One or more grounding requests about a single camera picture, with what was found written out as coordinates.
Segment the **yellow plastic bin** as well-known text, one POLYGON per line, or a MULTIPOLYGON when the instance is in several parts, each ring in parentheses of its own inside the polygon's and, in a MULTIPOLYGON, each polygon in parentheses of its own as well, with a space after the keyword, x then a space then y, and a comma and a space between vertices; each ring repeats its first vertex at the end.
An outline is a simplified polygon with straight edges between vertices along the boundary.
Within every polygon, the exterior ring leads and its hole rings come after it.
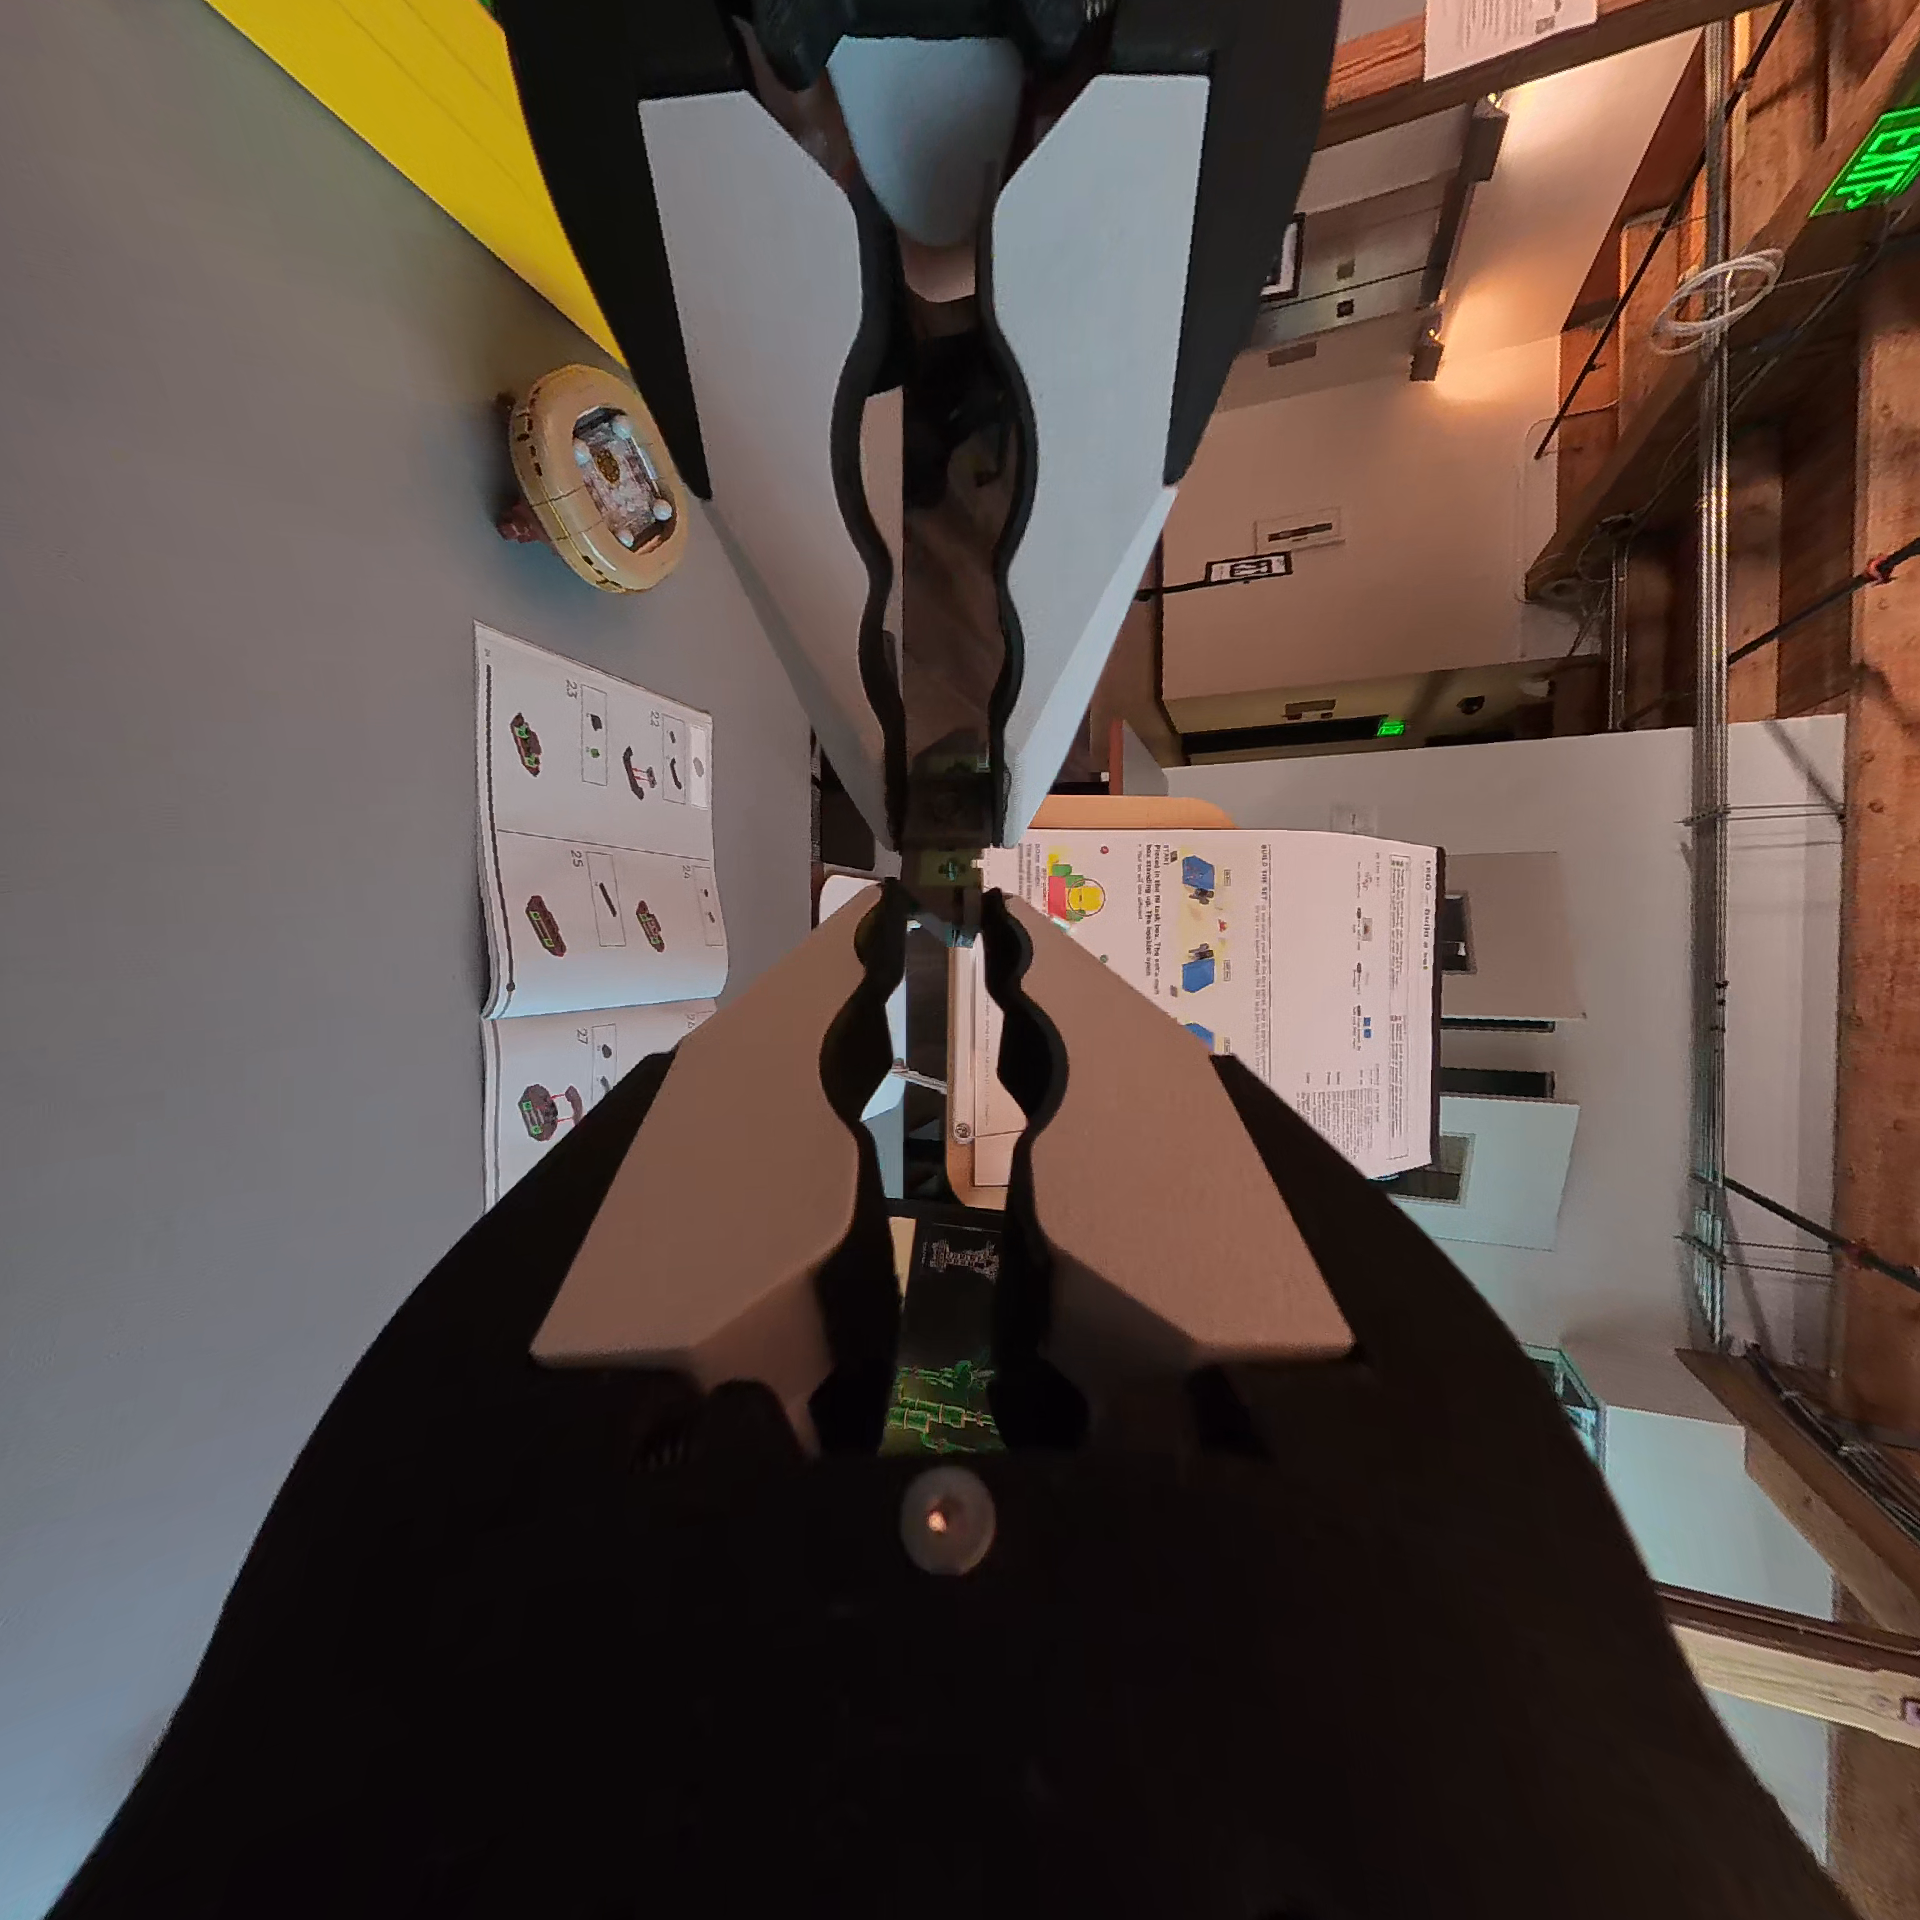
POLYGON ((489 2, 213 2, 362 143, 617 354, 530 141, 489 2))

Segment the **printed instruction sheet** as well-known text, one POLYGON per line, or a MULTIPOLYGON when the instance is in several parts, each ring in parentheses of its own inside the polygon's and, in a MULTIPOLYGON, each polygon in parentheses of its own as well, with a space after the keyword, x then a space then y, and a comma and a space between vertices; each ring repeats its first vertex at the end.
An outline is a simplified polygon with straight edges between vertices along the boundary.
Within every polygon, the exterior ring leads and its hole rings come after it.
POLYGON ((981 874, 1239 1056, 1365 1179, 1435 1166, 1439 847, 1336 828, 1035 828, 981 874))

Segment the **black toy set box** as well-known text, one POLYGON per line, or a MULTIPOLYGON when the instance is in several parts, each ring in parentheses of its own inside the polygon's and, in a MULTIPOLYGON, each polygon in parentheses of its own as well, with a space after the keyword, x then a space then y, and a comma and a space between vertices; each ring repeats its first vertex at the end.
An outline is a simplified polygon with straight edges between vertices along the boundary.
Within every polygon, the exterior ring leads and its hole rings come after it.
POLYGON ((902 1294, 882 1457, 1001 1453, 988 1405, 1001 1235, 984 1212, 888 1217, 902 1294))

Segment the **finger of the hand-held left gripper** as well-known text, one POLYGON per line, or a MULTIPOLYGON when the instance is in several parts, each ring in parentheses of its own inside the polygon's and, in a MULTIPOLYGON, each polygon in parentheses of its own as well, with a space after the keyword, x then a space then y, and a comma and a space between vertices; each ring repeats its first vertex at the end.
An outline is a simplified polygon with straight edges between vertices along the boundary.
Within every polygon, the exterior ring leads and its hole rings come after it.
POLYGON ((1001 185, 985 316, 1014 401, 1014 495, 995 546, 1010 693, 999 837, 1068 756, 1172 508, 1166 439, 1213 86, 1090 78, 1001 185))
POLYGON ((821 747, 902 847, 899 255, 747 90, 641 101, 709 515, 821 747))

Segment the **hanging white paper sheet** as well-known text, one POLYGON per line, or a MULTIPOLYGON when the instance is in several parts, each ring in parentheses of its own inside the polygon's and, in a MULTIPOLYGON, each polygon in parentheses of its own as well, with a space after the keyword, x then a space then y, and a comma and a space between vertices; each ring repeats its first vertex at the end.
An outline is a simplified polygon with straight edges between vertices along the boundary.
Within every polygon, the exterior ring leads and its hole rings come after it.
POLYGON ((1597 2, 1423 2, 1423 82, 1597 26, 1597 2))

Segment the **open instruction booklet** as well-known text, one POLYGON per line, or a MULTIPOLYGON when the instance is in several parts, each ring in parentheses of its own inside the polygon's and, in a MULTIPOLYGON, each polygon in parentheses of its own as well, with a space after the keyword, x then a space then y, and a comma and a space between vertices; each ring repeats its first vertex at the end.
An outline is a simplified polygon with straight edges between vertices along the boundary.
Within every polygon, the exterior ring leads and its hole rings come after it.
POLYGON ((487 934, 483 1196, 499 1204, 731 968, 713 719, 475 623, 487 934))

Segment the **tan round brick pot model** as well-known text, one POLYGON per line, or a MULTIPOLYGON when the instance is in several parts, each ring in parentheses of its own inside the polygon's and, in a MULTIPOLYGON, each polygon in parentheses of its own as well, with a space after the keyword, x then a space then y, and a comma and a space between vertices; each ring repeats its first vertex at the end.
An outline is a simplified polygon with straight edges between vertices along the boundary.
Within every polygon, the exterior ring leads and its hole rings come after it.
POLYGON ((684 477, 660 423, 620 376, 571 361, 506 397, 515 495, 506 542, 551 547, 607 594, 660 588, 685 547, 684 477))

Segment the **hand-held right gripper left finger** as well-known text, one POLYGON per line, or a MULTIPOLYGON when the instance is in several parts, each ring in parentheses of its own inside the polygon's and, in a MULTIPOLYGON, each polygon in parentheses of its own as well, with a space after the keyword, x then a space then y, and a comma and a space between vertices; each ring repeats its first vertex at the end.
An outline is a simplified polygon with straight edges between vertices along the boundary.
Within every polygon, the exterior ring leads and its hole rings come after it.
POLYGON ((866 1108, 896 1068, 907 897, 868 881, 672 1055, 533 1335, 548 1368, 764 1385, 877 1453, 902 1290, 866 1108))

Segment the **green exit sign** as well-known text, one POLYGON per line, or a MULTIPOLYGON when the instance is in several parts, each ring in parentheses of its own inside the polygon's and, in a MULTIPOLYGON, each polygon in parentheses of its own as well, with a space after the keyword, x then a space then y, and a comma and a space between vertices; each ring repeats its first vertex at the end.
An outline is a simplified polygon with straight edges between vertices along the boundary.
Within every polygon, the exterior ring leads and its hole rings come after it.
POLYGON ((1920 172, 1917 127, 1917 103, 1886 106, 1820 194, 1812 218, 1903 198, 1920 172))

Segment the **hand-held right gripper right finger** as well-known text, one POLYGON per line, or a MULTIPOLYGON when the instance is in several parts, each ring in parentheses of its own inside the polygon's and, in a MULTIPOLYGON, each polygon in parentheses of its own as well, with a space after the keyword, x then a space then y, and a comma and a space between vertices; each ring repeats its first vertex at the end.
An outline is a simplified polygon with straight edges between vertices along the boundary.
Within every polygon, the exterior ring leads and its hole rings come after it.
POLYGON ((1022 1115, 994 1305, 1012 1453, 1068 1453, 1232 1368, 1348 1362, 1356 1332, 1213 1055, 1035 904, 988 890, 994 1076, 1022 1115))

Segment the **grey desk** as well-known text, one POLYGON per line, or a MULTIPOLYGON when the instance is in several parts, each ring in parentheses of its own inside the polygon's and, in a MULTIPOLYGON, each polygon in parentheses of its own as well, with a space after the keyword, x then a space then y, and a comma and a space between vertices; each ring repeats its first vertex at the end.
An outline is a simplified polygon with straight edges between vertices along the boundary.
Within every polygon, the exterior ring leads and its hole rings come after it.
POLYGON ((713 710, 731 997, 810 925, 709 525, 641 598, 496 538, 592 360, 213 6, 4 2, 4 1917, 483 1207, 475 623, 713 710))

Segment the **brown brick assembly green studs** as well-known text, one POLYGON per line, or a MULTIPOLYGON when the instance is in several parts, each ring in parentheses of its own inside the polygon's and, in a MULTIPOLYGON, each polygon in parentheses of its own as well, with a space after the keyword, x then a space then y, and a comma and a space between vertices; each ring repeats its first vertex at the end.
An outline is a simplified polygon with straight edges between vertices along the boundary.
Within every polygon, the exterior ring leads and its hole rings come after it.
POLYGON ((949 732, 911 756, 899 833, 902 881, 922 925, 948 945, 971 945, 981 934, 984 860, 999 845, 999 828, 1001 771, 988 743, 949 732))

